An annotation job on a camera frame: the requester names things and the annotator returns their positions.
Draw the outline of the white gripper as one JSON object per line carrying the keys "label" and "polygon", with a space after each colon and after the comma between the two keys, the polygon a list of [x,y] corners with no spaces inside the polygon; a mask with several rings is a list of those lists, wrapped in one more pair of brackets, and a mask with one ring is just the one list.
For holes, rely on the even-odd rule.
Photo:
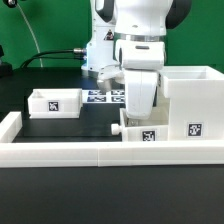
{"label": "white gripper", "polygon": [[124,80],[127,117],[147,120],[153,107],[158,73],[144,70],[125,70]]}

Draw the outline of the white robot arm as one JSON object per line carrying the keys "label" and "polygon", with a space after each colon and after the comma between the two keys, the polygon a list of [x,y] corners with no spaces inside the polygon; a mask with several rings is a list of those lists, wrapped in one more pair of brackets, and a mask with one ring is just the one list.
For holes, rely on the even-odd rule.
{"label": "white robot arm", "polygon": [[192,0],[90,0],[92,36],[82,71],[108,91],[125,85],[126,116],[150,117],[158,73],[166,61],[166,31],[180,25]]}

